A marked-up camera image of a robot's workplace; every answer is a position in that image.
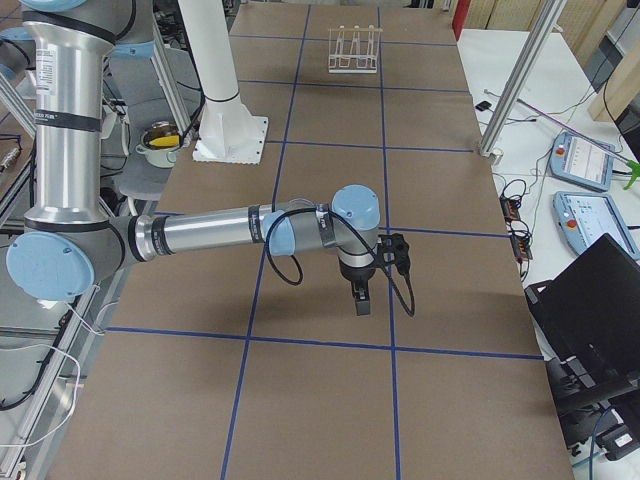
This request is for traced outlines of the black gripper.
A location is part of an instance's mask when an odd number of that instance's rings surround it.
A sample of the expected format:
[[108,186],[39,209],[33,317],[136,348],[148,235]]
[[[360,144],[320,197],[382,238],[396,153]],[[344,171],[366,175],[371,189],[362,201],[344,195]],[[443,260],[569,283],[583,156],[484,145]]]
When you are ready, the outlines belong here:
[[373,264],[354,267],[339,261],[341,275],[351,283],[357,316],[371,313],[368,282],[374,276],[376,267]]

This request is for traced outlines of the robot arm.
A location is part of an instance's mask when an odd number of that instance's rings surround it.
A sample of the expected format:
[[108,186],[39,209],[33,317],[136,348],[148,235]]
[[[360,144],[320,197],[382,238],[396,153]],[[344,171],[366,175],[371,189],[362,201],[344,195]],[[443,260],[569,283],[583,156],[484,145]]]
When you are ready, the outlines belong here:
[[26,1],[22,19],[35,42],[37,193],[6,266],[24,292],[62,301],[136,262],[252,243],[271,258],[335,249],[357,313],[369,313],[368,282],[382,260],[371,189],[346,186],[328,204],[112,218],[99,206],[103,63],[121,47],[155,52],[152,5]]

